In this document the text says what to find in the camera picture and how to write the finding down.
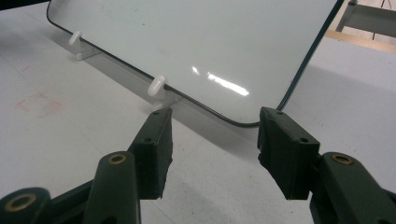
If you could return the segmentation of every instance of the table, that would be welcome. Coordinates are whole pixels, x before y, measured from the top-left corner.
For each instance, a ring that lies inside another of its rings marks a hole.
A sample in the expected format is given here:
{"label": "table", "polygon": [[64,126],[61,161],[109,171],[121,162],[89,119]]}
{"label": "table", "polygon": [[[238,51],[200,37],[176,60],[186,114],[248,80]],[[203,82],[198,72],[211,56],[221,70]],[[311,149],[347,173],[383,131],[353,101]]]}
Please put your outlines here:
{"label": "table", "polygon": [[[55,197],[85,183],[151,111],[149,80],[104,54],[77,62],[46,6],[0,12],[0,197],[36,186]],[[357,158],[392,191],[395,58],[324,38],[284,110],[320,152]],[[174,161],[163,198],[141,202],[143,223],[312,223],[308,202],[286,201],[259,165],[257,129],[186,100],[172,108]]]}

